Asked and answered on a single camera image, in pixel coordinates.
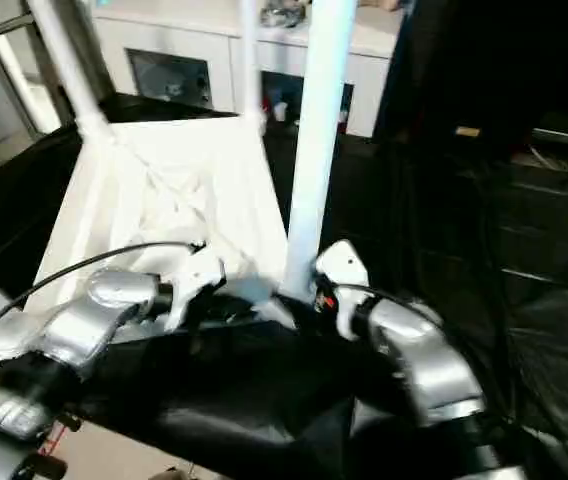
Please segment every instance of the cabinet door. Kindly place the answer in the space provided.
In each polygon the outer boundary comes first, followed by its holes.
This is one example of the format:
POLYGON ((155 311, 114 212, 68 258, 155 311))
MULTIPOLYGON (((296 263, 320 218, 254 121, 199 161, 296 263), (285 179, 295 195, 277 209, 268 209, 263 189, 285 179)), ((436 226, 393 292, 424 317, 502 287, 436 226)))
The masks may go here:
MULTIPOLYGON (((258 59, 263 72, 291 77, 303 77, 306 69, 306 47, 279 43, 260 42, 258 59)), ((242 105, 242 44, 231 39, 231 61, 233 64, 233 85, 235 105, 242 105)), ((389 60, 363 55, 349 55, 346 66, 346 88, 343 106, 348 113, 346 132, 351 135, 370 137, 375 129, 377 112, 386 82, 389 60)), ((272 90, 276 80, 273 75, 263 75, 263 86, 272 90)), ((296 83, 295 79, 285 82, 286 89, 296 83)))
POLYGON ((228 38, 95 19, 118 92, 234 111, 228 38))

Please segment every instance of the crumpled white fabric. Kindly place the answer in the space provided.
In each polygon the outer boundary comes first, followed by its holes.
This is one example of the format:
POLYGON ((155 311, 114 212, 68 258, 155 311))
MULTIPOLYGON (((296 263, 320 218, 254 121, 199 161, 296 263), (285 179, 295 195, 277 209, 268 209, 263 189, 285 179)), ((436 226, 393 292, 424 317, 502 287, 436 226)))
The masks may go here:
MULTIPOLYGON (((86 142, 37 279, 92 255, 155 241, 206 243, 228 277, 278 283, 286 234, 259 128, 243 117, 110 125, 86 142)), ((46 310, 81 293, 101 267, 179 277, 186 249, 155 247, 85 268, 32 295, 0 322, 0 359, 19 355, 46 310)))

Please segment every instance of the small object on counter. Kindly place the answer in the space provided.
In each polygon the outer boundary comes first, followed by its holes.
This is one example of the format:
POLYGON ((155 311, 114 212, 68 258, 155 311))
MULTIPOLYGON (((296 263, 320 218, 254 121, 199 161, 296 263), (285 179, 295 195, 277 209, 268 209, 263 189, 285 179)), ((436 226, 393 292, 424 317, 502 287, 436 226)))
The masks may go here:
POLYGON ((306 6, 298 0, 268 0, 260 20, 265 27, 291 28, 306 18, 306 6))
POLYGON ((273 116, 278 122, 286 121, 286 111, 288 109, 288 103, 280 102, 275 107, 273 107, 273 116))

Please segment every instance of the black cable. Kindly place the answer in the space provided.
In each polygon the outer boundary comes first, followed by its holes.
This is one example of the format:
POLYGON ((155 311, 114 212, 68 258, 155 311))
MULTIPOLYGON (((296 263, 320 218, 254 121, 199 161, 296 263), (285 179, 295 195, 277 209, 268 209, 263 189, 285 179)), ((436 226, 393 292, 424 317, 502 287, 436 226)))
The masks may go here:
POLYGON ((63 268, 62 270, 60 270, 60 271, 58 271, 58 272, 56 272, 52 275, 49 275, 48 277, 46 277, 46 278, 40 280, 39 282, 37 282, 36 284, 34 284, 28 290, 19 294, 17 297, 15 297, 13 300, 11 300, 3 308, 0 309, 0 320, 2 319, 2 317, 4 317, 4 315, 6 315, 8 312, 10 312, 11 309, 15 308, 17 305, 19 305, 23 300, 28 298, 30 295, 32 295, 33 293, 42 289, 43 287, 45 287, 49 283, 52 283, 55 280, 65 276, 65 275, 68 275, 69 273, 72 273, 76 270, 79 270, 80 268, 84 268, 84 267, 91 265, 93 263, 100 262, 100 261, 105 260, 107 258, 116 257, 117 255, 132 252, 134 250, 144 250, 144 249, 151 248, 151 247, 186 247, 186 248, 190 248, 192 250, 197 250, 198 248, 200 248, 196 245, 192 245, 192 244, 189 244, 189 243, 186 243, 186 242, 164 241, 164 242, 148 242, 148 243, 140 243, 140 244, 137 244, 137 245, 129 245, 127 247, 117 248, 115 250, 100 253, 99 255, 95 255, 94 257, 87 258, 86 260, 82 260, 81 262, 78 262, 74 265, 71 265, 70 267, 63 268))

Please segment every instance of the countertop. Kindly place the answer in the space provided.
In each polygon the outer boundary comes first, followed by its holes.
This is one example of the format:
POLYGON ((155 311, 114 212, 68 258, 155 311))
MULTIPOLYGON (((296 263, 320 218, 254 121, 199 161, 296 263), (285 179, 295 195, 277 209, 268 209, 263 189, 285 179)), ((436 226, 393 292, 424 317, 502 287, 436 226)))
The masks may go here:
MULTIPOLYGON (((238 0, 113 0, 93 7, 92 16, 239 38, 238 3, 238 0)), ((260 41, 307 46, 312 7, 307 14, 308 18, 293 28, 260 28, 260 41)), ((375 7, 359 7, 350 52, 390 58, 402 18, 401 10, 387 12, 375 7)))

